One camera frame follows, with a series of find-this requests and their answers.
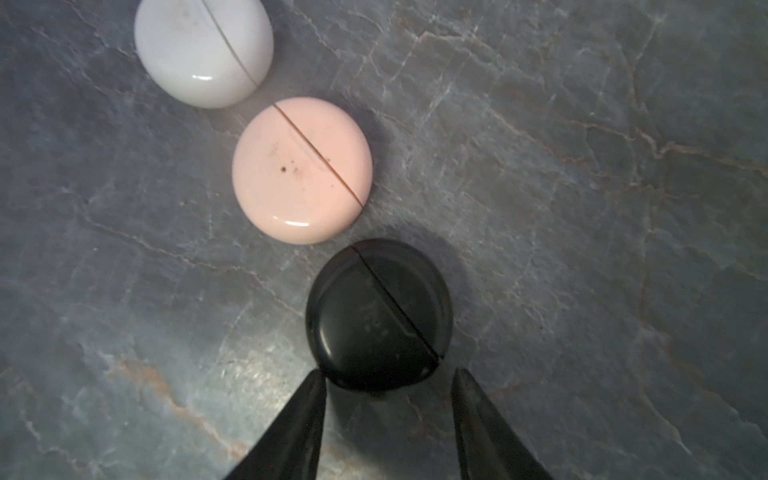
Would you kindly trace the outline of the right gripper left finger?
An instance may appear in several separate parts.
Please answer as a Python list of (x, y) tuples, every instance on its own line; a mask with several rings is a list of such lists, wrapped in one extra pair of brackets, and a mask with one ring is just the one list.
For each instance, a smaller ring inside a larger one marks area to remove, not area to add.
[(315, 480), (322, 445), (327, 387), (311, 371), (247, 455), (226, 480)]

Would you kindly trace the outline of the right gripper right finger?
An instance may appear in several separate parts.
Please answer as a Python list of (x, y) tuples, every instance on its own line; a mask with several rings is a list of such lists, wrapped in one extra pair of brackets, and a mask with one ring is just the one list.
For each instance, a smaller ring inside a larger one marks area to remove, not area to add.
[(465, 368), (454, 373), (451, 400), (462, 479), (552, 479)]

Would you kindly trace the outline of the black earbud charging case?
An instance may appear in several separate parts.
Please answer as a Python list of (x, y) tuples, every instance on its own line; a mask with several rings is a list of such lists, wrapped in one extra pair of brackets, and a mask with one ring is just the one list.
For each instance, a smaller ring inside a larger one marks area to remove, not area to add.
[(419, 384), (442, 363), (453, 329), (448, 286), (430, 258), (385, 238), (334, 255), (306, 306), (308, 343), (339, 388), (383, 395)]

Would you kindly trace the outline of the pink earbud charging case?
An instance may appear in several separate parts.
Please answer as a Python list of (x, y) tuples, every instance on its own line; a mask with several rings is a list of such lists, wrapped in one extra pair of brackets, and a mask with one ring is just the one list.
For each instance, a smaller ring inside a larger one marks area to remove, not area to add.
[(281, 242), (324, 242), (361, 214), (373, 183), (373, 158), (357, 122), (318, 98), (280, 100), (246, 127), (232, 181), (249, 221)]

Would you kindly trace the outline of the white earbud charging case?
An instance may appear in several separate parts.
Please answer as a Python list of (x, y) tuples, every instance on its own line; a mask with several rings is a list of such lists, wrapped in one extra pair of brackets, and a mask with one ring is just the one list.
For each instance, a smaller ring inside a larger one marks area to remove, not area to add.
[(204, 109), (226, 108), (252, 95), (274, 56), (272, 25), (258, 0), (143, 0), (134, 43), (162, 90)]

